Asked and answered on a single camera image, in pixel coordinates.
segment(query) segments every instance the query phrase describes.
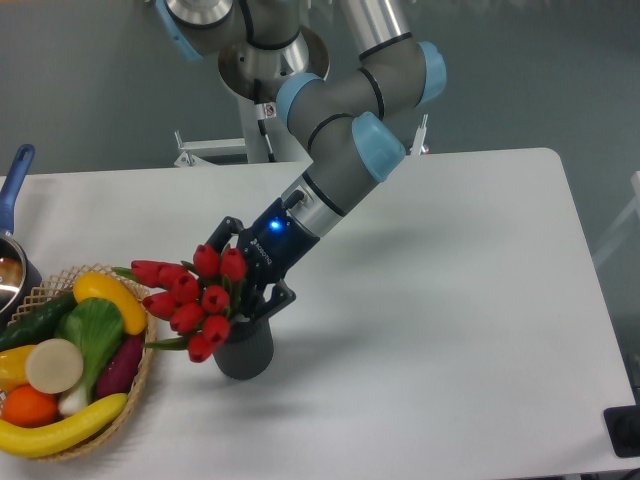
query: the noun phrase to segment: purple eggplant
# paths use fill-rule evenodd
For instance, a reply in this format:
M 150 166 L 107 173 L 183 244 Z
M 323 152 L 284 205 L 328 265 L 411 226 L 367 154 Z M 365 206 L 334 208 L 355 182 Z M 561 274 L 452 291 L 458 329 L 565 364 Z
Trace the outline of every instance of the purple eggplant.
M 128 393 L 133 379 L 138 374 L 142 359 L 143 340 L 140 335 L 127 336 L 120 349 L 100 374 L 96 383 L 96 399 L 113 393 Z

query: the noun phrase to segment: cucumber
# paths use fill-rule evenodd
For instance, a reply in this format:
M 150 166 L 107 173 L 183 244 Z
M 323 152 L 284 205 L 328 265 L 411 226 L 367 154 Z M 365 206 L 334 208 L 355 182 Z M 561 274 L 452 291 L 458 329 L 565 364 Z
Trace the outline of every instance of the cucumber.
M 49 300 L 12 323 L 0 335 L 0 352 L 10 348 L 34 345 L 53 338 L 62 316 L 76 307 L 73 292 L 66 292 Z

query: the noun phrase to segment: fruit basket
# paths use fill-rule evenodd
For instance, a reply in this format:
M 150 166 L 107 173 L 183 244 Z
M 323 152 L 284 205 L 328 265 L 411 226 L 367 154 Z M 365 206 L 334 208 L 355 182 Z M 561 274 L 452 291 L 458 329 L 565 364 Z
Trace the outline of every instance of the fruit basket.
M 85 265 L 73 267 L 69 270 L 62 271 L 57 275 L 52 275 L 47 280 L 44 280 L 39 287 L 33 288 L 31 294 L 24 299 L 22 305 L 18 307 L 16 313 L 12 316 L 9 325 L 14 324 L 15 322 L 20 322 L 26 315 L 46 302 L 59 297 L 66 292 L 70 292 L 73 289 L 76 280 L 87 272 L 97 272 L 117 280 L 120 284 L 126 287 L 128 292 L 135 297 L 137 302 L 141 302 L 144 297 L 149 295 L 149 291 L 146 287 L 116 275 L 109 266 L 96 264 L 93 266 Z M 146 326 L 139 334 L 139 337 L 143 339 L 144 342 L 152 342 L 156 339 L 157 334 L 156 318 L 146 313 L 146 311 L 145 315 Z M 153 350 L 142 348 L 141 360 L 138 363 L 137 373 L 135 374 L 133 383 L 128 391 L 126 403 L 124 404 L 122 411 L 117 414 L 114 420 L 99 429 L 97 433 L 83 441 L 80 441 L 79 443 L 74 444 L 73 446 L 54 454 L 36 456 L 32 458 L 51 462 L 69 460 L 93 451 L 112 438 L 114 434 L 125 424 L 134 411 L 137 403 L 140 401 L 145 381 L 149 374 L 152 356 Z M 7 394 L 0 390 L 0 409 L 4 406 L 6 399 Z

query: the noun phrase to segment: yellow banana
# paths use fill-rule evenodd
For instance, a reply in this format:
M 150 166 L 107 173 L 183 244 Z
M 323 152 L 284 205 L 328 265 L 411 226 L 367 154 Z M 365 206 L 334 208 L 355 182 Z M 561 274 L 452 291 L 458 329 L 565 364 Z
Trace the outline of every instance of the yellow banana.
M 0 420 L 0 450 L 25 458 L 53 455 L 100 431 L 120 415 L 126 403 L 126 393 L 115 393 L 71 417 L 38 428 L 16 427 Z

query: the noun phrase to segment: robotic arm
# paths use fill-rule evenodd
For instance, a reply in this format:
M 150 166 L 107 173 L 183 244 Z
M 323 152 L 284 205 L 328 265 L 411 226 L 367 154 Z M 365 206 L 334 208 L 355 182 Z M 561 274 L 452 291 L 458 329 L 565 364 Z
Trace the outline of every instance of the robotic arm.
M 341 6 L 362 66 L 325 83 L 326 68 L 314 61 L 297 1 L 166 0 L 196 51 L 223 51 L 225 83 L 256 103 L 275 99 L 278 117 L 313 159 L 250 227 L 227 217 L 208 240 L 221 251 L 237 235 L 249 266 L 244 315 L 251 322 L 295 299 L 284 282 L 287 271 L 405 157 L 382 119 L 422 105 L 446 83 L 442 56 L 413 39 L 398 1 L 343 0 Z M 267 301 L 263 294 L 271 284 Z

